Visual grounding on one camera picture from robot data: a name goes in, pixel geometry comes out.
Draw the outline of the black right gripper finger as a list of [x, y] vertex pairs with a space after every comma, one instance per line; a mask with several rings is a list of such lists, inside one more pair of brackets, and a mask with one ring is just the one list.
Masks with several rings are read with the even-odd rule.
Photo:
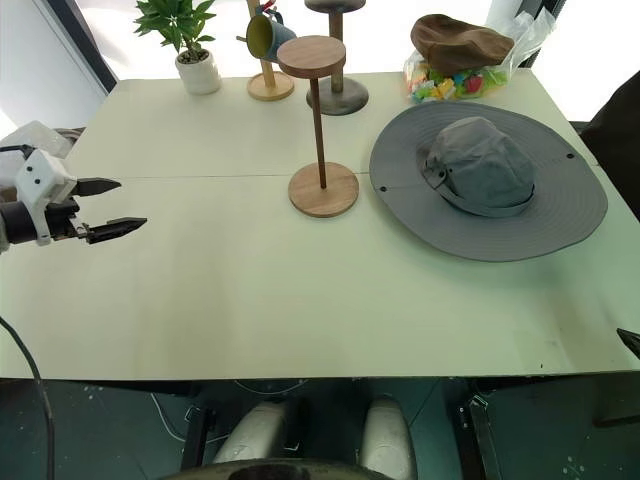
[[635, 355], [636, 358], [640, 358], [640, 335], [622, 328], [618, 328], [616, 332], [623, 344]]

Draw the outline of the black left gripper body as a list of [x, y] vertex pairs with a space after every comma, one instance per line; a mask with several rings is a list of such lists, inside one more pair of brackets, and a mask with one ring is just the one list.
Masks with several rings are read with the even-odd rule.
[[81, 178], [63, 200], [47, 205], [47, 226], [52, 240], [79, 238], [89, 244], [95, 242], [95, 235], [91, 227], [79, 221], [76, 216], [80, 207], [74, 199], [75, 196], [84, 197], [95, 194], [96, 178]]

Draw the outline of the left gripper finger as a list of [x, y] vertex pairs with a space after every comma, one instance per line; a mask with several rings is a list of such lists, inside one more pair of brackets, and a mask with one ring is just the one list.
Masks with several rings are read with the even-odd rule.
[[142, 227], [146, 218], [125, 217], [108, 221], [104, 225], [89, 227], [86, 235], [88, 244], [101, 243], [120, 238]]
[[79, 197], [100, 195], [120, 187], [121, 183], [112, 179], [100, 177], [79, 178], [77, 180], [77, 195]]

